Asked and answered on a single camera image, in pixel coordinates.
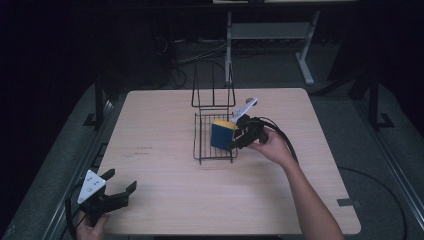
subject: hand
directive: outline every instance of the hand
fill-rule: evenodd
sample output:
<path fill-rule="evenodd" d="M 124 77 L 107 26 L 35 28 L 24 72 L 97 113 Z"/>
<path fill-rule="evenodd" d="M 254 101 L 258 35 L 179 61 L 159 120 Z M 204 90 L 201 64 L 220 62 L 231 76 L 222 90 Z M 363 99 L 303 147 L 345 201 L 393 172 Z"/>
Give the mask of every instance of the hand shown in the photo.
<path fill-rule="evenodd" d="M 280 164 L 282 167 L 288 163 L 295 162 L 286 142 L 277 132 L 266 127 L 264 127 L 264 132 L 268 136 L 266 143 L 252 143 L 247 147 L 262 153 L 266 158 Z"/>
<path fill-rule="evenodd" d="M 77 239 L 78 240 L 103 240 L 104 238 L 104 227 L 109 221 L 110 214 L 104 214 L 97 221 L 96 226 L 92 227 L 90 220 L 85 217 L 85 213 L 79 213 L 79 221 L 81 224 L 77 227 Z"/>

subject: table top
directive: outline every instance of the table top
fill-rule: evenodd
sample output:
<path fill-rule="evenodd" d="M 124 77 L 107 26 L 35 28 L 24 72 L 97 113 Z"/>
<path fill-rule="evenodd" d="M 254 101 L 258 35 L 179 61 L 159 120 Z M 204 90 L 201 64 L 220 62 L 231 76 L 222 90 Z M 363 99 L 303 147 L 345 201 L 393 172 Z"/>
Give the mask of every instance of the table top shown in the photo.
<path fill-rule="evenodd" d="M 210 90 L 201 90 L 208 98 Z M 226 101 L 226 90 L 215 90 Z M 303 89 L 236 89 L 237 107 L 250 97 L 250 116 L 267 117 L 286 133 L 306 177 L 343 233 L 361 226 L 312 104 Z M 129 206 L 113 212 L 112 234 L 275 235 L 300 234 L 284 171 L 248 148 L 227 160 L 193 158 L 195 113 L 191 90 L 134 91 L 127 96 L 99 174 L 116 175 L 106 194 L 122 192 L 137 180 Z"/>

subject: dark floor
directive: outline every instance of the dark floor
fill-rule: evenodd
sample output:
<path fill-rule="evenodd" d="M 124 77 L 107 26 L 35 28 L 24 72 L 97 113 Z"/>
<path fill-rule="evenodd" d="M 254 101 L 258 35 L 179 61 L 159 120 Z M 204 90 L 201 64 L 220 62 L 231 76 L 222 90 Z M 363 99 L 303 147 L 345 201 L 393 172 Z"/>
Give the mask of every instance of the dark floor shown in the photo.
<path fill-rule="evenodd" d="M 236 55 L 233 59 L 236 88 L 300 87 L 308 92 L 314 92 L 331 83 L 326 79 L 338 45 L 314 44 L 311 47 L 307 62 L 316 83 L 314 86 L 307 86 L 294 55 L 302 46 L 302 42 L 268 44 L 255 45 L 243 52 L 248 53 L 247 55 Z M 198 43 L 181 43 L 177 47 L 180 59 L 196 56 L 211 48 L 210 45 Z M 209 62 L 196 63 L 199 76 L 208 81 L 211 66 L 215 65 L 215 79 L 224 82 L 223 70 L 218 65 L 223 64 L 223 57 L 208 60 Z M 181 65 L 180 71 L 180 74 L 173 72 L 173 78 L 162 88 L 173 89 L 176 86 L 191 88 L 194 64 Z M 355 210 L 362 226 L 359 234 L 346 238 L 424 239 L 423 228 L 418 224 L 406 202 L 396 181 L 396 174 L 389 168 L 387 154 L 381 150 L 381 144 L 378 142 L 380 138 L 384 139 L 417 195 L 420 199 L 424 199 L 424 184 L 422 184 L 424 140 L 400 110 L 394 96 L 383 86 L 380 87 L 379 112 L 387 113 L 395 128 L 381 129 L 379 133 L 372 130 L 366 120 L 367 97 L 359 101 L 351 100 L 347 95 L 351 85 L 352 82 L 349 82 L 326 96 L 311 97 L 334 159 L 340 167 L 343 181 L 354 200 Z M 72 184 L 70 179 L 73 176 L 83 175 L 95 160 L 101 144 L 109 141 L 125 96 L 125 93 L 119 94 L 119 97 L 112 102 L 112 106 L 107 108 L 106 119 L 100 130 L 94 131 L 94 127 L 83 126 L 86 116 L 94 112 L 94 88 L 92 86 L 87 90 L 63 126 L 11 222 L 9 235 L 5 235 L 4 239 L 60 238 L 65 226 L 61 215 L 62 201 L 69 185 Z M 303 239 L 302 236 L 281 237 Z M 106 239 L 152 238 L 153 236 L 106 237 Z M 157 238 L 177 239 L 169 236 Z M 69 236 L 66 234 L 64 239 L 69 239 Z"/>

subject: wire basket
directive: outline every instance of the wire basket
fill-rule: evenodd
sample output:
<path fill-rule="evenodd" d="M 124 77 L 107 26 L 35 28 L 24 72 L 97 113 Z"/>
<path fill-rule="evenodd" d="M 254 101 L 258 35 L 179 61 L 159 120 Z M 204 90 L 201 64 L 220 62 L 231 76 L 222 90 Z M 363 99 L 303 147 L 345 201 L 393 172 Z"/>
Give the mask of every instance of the wire basket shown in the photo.
<path fill-rule="evenodd" d="M 195 65 L 191 106 L 197 108 L 198 112 L 194 115 L 193 158 L 199 160 L 200 164 L 202 164 L 203 160 L 230 160 L 232 163 L 233 159 L 237 157 L 237 149 L 225 151 L 212 147 L 211 128 L 215 119 L 229 121 L 233 116 L 233 113 L 230 113 L 230 107 L 236 105 L 234 84 L 232 81 L 225 83 L 224 89 L 227 91 L 226 99 L 224 102 L 218 101 L 215 91 L 216 84 L 213 65 L 212 81 L 207 84 L 201 86 L 202 83 L 200 83 L 197 74 L 197 65 Z"/>

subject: black cable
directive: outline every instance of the black cable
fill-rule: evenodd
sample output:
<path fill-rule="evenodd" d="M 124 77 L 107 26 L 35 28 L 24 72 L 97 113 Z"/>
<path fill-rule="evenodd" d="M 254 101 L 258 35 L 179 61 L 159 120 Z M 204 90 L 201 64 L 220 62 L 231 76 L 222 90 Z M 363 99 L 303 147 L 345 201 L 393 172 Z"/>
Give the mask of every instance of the black cable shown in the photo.
<path fill-rule="evenodd" d="M 337 166 L 337 168 L 338 169 L 341 169 L 341 170 L 345 170 L 345 171 L 354 172 L 354 173 L 357 173 L 357 174 L 362 175 L 364 177 L 367 177 L 367 178 L 375 181 L 376 183 L 378 183 L 384 189 L 386 189 L 386 191 L 392 196 L 393 200 L 395 200 L 396 205 L 398 206 L 399 211 L 400 211 L 400 213 L 402 215 L 402 221 L 403 221 L 403 236 L 402 236 L 402 240 L 406 240 L 407 237 L 408 237 L 408 222 L 406 220 L 406 214 L 405 214 L 405 211 L 402 208 L 402 205 L 401 205 L 399 199 L 395 196 L 395 194 L 393 193 L 393 191 L 390 190 L 389 187 L 387 187 L 386 185 L 384 185 L 380 180 L 376 179 L 375 177 L 373 177 L 371 175 L 368 175 L 366 173 L 363 173 L 363 172 L 360 172 L 358 170 L 351 169 L 351 168 L 346 168 L 346 167 L 341 167 L 341 166 Z"/>
<path fill-rule="evenodd" d="M 276 131 L 276 132 L 278 133 L 278 135 L 280 135 L 280 136 L 281 136 L 281 138 L 282 138 L 282 139 L 286 142 L 287 147 L 289 148 L 289 151 L 290 151 L 290 153 L 291 153 L 291 155 L 292 155 L 293 159 L 294 159 L 296 162 L 298 162 L 298 163 L 299 163 L 299 160 L 297 159 L 296 152 L 294 151 L 293 145 L 291 144 L 291 142 L 290 142 L 289 138 L 287 137 L 287 135 L 286 135 L 283 131 L 281 131 L 281 130 L 280 130 L 280 128 L 278 128 L 278 126 L 277 126 L 275 123 L 274 123 L 274 124 L 272 124 L 272 123 L 269 123 L 269 122 L 266 122 L 266 121 L 263 121 L 263 120 L 248 120 L 248 121 L 246 121 L 245 123 L 246 123 L 246 124 L 247 124 L 247 123 L 259 123 L 259 124 L 264 124 L 265 126 L 267 126 L 267 127 L 271 128 L 271 129 L 273 129 L 274 131 Z"/>
<path fill-rule="evenodd" d="M 204 59 L 204 58 L 207 58 L 207 57 L 212 57 L 212 56 L 214 56 L 214 55 L 216 55 L 218 53 L 224 55 L 225 49 L 226 49 L 225 46 L 226 46 L 226 44 L 223 44 L 223 45 L 221 45 L 218 48 L 215 48 L 213 50 L 207 51 L 207 52 L 202 53 L 200 55 L 189 57 L 189 58 L 182 59 L 182 60 L 174 60 L 173 62 L 175 64 L 192 63 L 192 62 L 195 62 L 195 61 L 200 60 L 200 59 Z"/>
<path fill-rule="evenodd" d="M 75 218 L 75 216 L 77 215 L 77 213 L 79 212 L 79 209 L 77 209 L 73 214 L 72 214 L 72 219 Z M 65 228 L 62 230 L 62 234 L 60 234 L 60 238 L 59 239 L 63 239 L 63 237 L 65 236 L 66 230 L 68 230 L 68 225 L 65 226 Z"/>
<path fill-rule="evenodd" d="M 163 38 L 163 37 L 155 37 L 155 40 L 161 40 L 163 43 L 165 43 L 165 45 L 164 45 L 164 47 L 163 47 L 163 50 L 161 50 L 160 52 L 158 52 L 158 43 L 157 42 L 155 42 L 155 47 L 156 47 L 156 54 L 157 55 L 159 55 L 159 56 L 162 56 L 165 52 L 166 52 L 166 50 L 168 49 L 168 41 L 166 41 L 166 39 L 165 38 Z"/>
<path fill-rule="evenodd" d="M 87 214 L 84 214 L 84 217 L 78 222 L 78 224 L 75 226 L 75 230 L 78 229 L 79 225 L 84 221 L 85 217 L 87 217 Z"/>
<path fill-rule="evenodd" d="M 174 88 L 174 89 L 180 89 L 180 88 L 184 88 L 185 86 L 185 84 L 186 84 L 186 82 L 187 82 L 187 75 L 185 74 L 185 72 L 184 71 L 182 71 L 181 69 L 179 69 L 179 68 L 177 68 L 177 69 L 172 69 L 172 70 L 175 70 L 176 72 L 177 72 L 177 76 L 175 77 L 174 76 L 174 74 L 172 74 L 171 73 L 171 78 L 172 78 L 172 87 Z M 180 75 L 182 75 L 182 77 L 183 77 L 183 82 L 181 83 L 181 84 L 179 84 L 178 83 L 178 79 L 177 78 L 180 78 Z"/>
<path fill-rule="evenodd" d="M 74 192 L 82 186 L 82 181 L 79 181 L 73 189 L 70 191 L 67 199 L 65 200 L 65 217 L 66 217 L 66 226 L 71 235 L 72 239 L 77 239 L 77 233 L 74 227 L 73 218 L 75 217 L 75 213 L 72 214 L 72 196 Z"/>
<path fill-rule="evenodd" d="M 211 42 L 205 42 L 205 41 L 202 41 L 202 40 L 196 41 L 196 43 L 204 44 L 204 45 L 208 45 L 208 46 L 212 46 L 212 47 L 222 45 L 223 42 L 225 42 L 225 40 L 214 40 L 214 41 L 211 41 Z"/>
<path fill-rule="evenodd" d="M 219 64 L 218 62 L 215 62 L 213 60 L 208 60 L 208 59 L 202 59 L 202 60 L 197 60 L 197 61 L 193 61 L 193 63 L 199 63 L 199 62 L 208 62 L 208 63 L 212 63 L 214 65 L 217 65 L 219 68 L 222 69 L 222 71 L 225 72 L 225 68 L 224 66 L 222 66 L 221 64 Z"/>
<path fill-rule="evenodd" d="M 272 124 L 274 124 L 276 127 L 278 127 L 278 126 L 277 126 L 277 124 L 276 124 L 274 121 L 272 121 L 271 119 L 269 119 L 269 118 L 266 118 L 266 117 L 259 117 L 259 119 L 265 119 L 265 120 L 267 120 L 267 121 L 271 122 Z"/>

